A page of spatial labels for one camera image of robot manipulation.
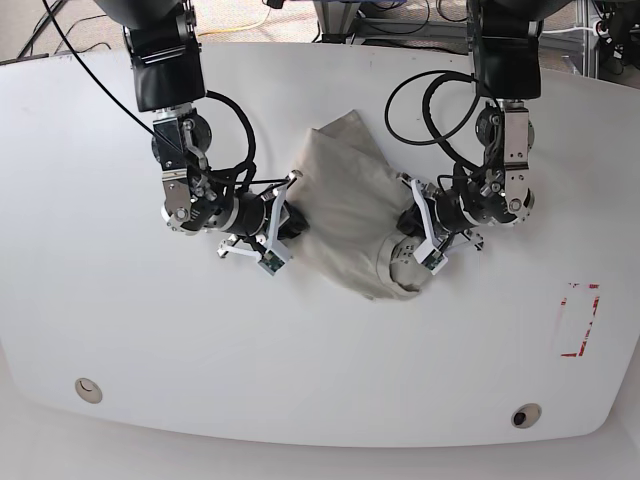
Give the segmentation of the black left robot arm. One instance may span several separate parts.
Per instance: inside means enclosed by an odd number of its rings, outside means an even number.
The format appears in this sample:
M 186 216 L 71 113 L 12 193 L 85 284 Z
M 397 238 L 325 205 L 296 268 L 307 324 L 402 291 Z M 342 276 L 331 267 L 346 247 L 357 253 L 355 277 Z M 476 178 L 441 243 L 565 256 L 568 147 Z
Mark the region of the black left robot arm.
M 414 204 L 405 210 L 397 227 L 415 237 L 415 260 L 431 273 L 443 267 L 448 253 L 472 245 L 482 249 L 477 228 L 513 226 L 530 215 L 535 197 L 529 187 L 529 151 L 535 134 L 526 101 L 541 95 L 539 37 L 543 20 L 531 4 L 512 1 L 470 1 L 467 32 L 473 71 L 464 74 L 433 70 L 424 92 L 422 116 L 431 137 L 452 160 L 453 170 L 433 183 L 407 178 Z M 487 100 L 478 114 L 475 133 L 484 148 L 475 164 L 455 151 L 450 133 L 436 127 L 431 101 L 448 82 L 468 83 L 474 98 Z

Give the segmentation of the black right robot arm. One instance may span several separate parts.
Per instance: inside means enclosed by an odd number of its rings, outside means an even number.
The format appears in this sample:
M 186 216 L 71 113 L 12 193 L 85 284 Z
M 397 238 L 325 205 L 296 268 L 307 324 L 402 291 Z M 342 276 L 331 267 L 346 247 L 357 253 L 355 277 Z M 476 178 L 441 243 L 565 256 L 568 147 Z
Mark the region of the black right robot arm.
M 264 191 L 252 192 L 256 137 L 248 116 L 229 97 L 206 89 L 195 9 L 189 1 L 101 1 L 101 10 L 123 28 L 141 112 L 153 112 L 152 150 L 162 170 L 167 226 L 186 235 L 220 231 L 227 239 L 218 254 L 253 258 L 275 274 L 292 257 L 285 240 L 309 227 L 286 200 L 301 178 L 292 171 L 283 179 L 264 180 Z M 210 99 L 228 106 L 247 137 L 246 157 L 230 168 L 214 169 L 206 152 L 212 142 L 208 122 L 195 101 Z

